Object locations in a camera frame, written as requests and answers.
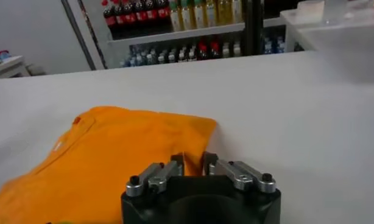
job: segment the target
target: white counter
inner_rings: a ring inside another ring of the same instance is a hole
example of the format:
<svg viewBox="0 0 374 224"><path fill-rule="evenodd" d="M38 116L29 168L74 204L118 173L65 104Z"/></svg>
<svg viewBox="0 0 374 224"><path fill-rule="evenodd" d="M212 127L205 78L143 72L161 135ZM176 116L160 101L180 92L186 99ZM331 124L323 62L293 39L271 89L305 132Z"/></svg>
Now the white counter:
<svg viewBox="0 0 374 224"><path fill-rule="evenodd" d="M210 149L273 174L282 223L374 223L374 79L318 52L0 80L0 185L98 105L217 120Z"/></svg>

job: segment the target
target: red label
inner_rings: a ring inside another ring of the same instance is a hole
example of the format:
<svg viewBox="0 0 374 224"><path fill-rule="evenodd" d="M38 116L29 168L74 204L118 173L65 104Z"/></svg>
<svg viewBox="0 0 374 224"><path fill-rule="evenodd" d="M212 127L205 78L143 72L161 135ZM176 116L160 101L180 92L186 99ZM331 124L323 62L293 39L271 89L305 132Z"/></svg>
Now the red label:
<svg viewBox="0 0 374 224"><path fill-rule="evenodd" d="M116 21L115 21L115 17L114 17L114 16L108 17L108 18L106 19L106 23L107 23L108 26L112 26L112 25L114 25L114 24L116 23Z"/></svg>
<svg viewBox="0 0 374 224"><path fill-rule="evenodd" d="M126 21L124 21L124 16L117 16L116 21L119 25L126 23Z"/></svg>
<svg viewBox="0 0 374 224"><path fill-rule="evenodd" d="M136 15L134 13L125 15L124 17L124 21L126 21L127 23L134 23L136 20Z"/></svg>
<svg viewBox="0 0 374 224"><path fill-rule="evenodd" d="M136 16L138 21L145 21L148 19L146 12L136 12Z"/></svg>
<svg viewBox="0 0 374 224"><path fill-rule="evenodd" d="M149 10L146 11L146 14L148 15L148 19L156 19L157 18L157 10Z"/></svg>
<svg viewBox="0 0 374 224"><path fill-rule="evenodd" d="M165 18L165 17L168 17L170 14L169 12L169 7L166 7L165 9L159 9L158 10L158 16L160 18Z"/></svg>

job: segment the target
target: display shelf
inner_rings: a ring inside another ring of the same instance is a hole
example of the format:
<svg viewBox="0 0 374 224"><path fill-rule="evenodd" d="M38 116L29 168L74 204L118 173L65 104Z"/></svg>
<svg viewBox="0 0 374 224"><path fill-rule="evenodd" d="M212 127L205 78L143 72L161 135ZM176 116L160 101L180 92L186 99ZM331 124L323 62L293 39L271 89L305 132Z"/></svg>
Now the display shelf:
<svg viewBox="0 0 374 224"><path fill-rule="evenodd" d="M271 18L271 19L264 20L264 27L280 26L280 25L283 25L281 18ZM207 27L203 29L162 33L162 34L148 35L148 36L135 37L135 38L126 38L126 39L120 39L120 40L110 40L107 43L129 46L129 45L135 45L135 44L145 44L145 43L154 43L154 42L159 42L159 41L176 40L176 39L184 39L184 38L191 38L191 37L201 37L201 36L214 35L214 34L220 34L220 33L239 32L239 31L244 30L244 28L245 28L245 23L236 23L236 24L230 24L230 25L225 25L225 26Z"/></svg>

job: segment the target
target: beverage cooler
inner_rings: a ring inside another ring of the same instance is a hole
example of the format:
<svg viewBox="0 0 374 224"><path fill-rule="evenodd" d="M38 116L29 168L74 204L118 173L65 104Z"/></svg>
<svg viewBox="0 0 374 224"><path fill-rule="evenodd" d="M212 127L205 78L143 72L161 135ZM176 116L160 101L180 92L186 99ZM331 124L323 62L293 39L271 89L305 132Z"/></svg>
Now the beverage cooler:
<svg viewBox="0 0 374 224"><path fill-rule="evenodd" d="M297 2L62 0L90 66L78 16L85 19L97 57L109 69L281 53L285 28L279 12L294 9ZM71 4L79 6L79 15Z"/></svg>

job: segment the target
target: orange t-shirt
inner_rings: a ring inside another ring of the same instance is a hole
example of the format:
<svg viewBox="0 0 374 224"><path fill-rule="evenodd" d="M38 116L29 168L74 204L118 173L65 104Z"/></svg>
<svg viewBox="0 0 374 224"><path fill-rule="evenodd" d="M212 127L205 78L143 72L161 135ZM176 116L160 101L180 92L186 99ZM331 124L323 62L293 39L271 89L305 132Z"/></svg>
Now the orange t-shirt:
<svg viewBox="0 0 374 224"><path fill-rule="evenodd" d="M151 163L200 159L216 122L179 114L96 107L77 117L50 155L0 190L0 223L121 223L121 194Z"/></svg>

